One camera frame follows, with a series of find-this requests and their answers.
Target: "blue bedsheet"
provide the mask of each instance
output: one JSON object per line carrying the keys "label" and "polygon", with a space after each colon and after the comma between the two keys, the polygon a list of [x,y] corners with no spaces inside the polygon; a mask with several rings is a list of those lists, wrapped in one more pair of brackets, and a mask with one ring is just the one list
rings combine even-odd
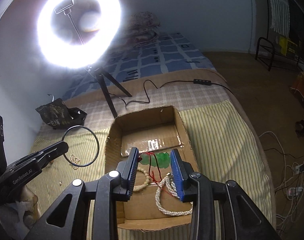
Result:
{"label": "blue bedsheet", "polygon": [[[108,56],[107,70],[118,82],[153,76],[183,69],[209,68],[211,61],[181,33],[160,35],[156,43]],[[100,88],[84,70],[62,97],[67,100]]]}

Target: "silver screw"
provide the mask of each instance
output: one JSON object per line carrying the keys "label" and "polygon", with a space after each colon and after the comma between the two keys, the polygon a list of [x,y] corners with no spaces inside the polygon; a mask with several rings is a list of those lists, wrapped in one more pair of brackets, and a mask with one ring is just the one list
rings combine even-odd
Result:
{"label": "silver screw", "polygon": [[201,177],[201,173],[199,172],[193,172],[191,173],[191,177],[194,178],[194,179],[198,179]]}
{"label": "silver screw", "polygon": [[82,180],[80,180],[80,179],[75,179],[75,180],[73,180],[73,182],[72,182],[72,184],[73,184],[73,186],[79,186],[79,185],[81,185],[82,184]]}
{"label": "silver screw", "polygon": [[227,181],[227,184],[230,186],[230,187],[235,187],[236,186],[236,182],[234,180],[228,180]]}
{"label": "silver screw", "polygon": [[109,176],[112,177],[112,178],[116,178],[117,176],[119,176],[119,172],[118,171],[110,171]]}

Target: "white wall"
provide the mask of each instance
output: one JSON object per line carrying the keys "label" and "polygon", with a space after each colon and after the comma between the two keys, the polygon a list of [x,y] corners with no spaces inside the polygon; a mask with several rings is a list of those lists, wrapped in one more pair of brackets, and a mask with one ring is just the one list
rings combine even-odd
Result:
{"label": "white wall", "polygon": [[4,120],[7,163],[28,154],[42,120],[35,111],[60,97],[71,72],[49,65],[36,39],[35,0],[14,0],[0,20],[0,115]]}
{"label": "white wall", "polygon": [[251,0],[120,0],[125,15],[154,12],[161,29],[181,32],[200,50],[247,51]]}

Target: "wooden floor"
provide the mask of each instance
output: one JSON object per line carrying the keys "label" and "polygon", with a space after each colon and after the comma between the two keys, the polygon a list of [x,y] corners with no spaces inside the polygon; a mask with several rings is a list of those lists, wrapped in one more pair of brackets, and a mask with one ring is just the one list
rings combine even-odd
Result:
{"label": "wooden floor", "polygon": [[[204,55],[225,77],[256,133],[260,135],[265,131],[273,131],[279,138],[285,153],[290,153],[295,157],[304,155],[304,138],[298,138],[295,133],[295,122],[303,119],[304,109],[289,92],[289,86],[297,73],[280,69],[272,69],[268,72],[265,65],[257,62],[253,55],[245,53],[204,52]],[[281,150],[273,137],[263,135],[260,139],[263,149],[274,147]],[[275,150],[265,151],[265,153],[273,184],[277,187],[282,180],[283,156]],[[286,156],[288,165],[292,165],[293,162],[302,164],[303,160],[304,158],[296,160],[291,156]],[[288,169],[287,177],[291,176],[291,171]],[[303,205],[304,198],[298,204],[297,215],[302,211]],[[278,191],[276,194],[277,214],[286,216],[290,206],[291,201],[286,200],[282,192]],[[288,223],[282,239],[304,239],[304,210],[294,224]]]}

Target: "tripod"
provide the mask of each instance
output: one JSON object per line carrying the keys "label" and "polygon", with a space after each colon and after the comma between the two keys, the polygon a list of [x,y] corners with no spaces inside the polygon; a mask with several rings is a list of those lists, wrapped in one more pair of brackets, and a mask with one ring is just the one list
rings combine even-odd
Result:
{"label": "tripod", "polygon": [[[71,0],[71,3],[67,6],[65,6],[64,8],[62,9],[54,9],[55,13],[56,14],[59,14],[61,12],[64,13],[64,15],[67,15],[73,25],[73,28],[74,30],[76,31],[79,39],[80,39],[80,42],[82,45],[84,45],[84,40],[81,36],[81,33],[79,31],[79,29],[77,28],[74,20],[73,20],[73,17],[72,17],[72,10],[71,10],[71,7],[74,5],[74,0]],[[123,93],[125,93],[128,97],[132,97],[132,95],[114,78],[112,77],[112,75],[110,73],[108,73],[104,67],[101,67],[100,69],[98,69],[96,71],[96,77],[94,77],[89,70],[87,70],[86,68],[84,68],[93,78],[96,82],[98,82],[100,84],[100,87],[102,89],[102,92],[103,92],[103,95],[105,97],[105,100],[107,101],[108,103],[108,106],[113,114],[113,117],[116,118],[117,117],[117,112],[116,112],[116,109],[114,107],[114,104],[112,102],[112,99],[111,99],[111,96],[110,96],[110,93],[108,91],[108,88],[107,88],[107,85],[104,81],[104,77],[105,76],[108,80],[110,80],[114,85],[116,85],[117,88],[119,88]]]}

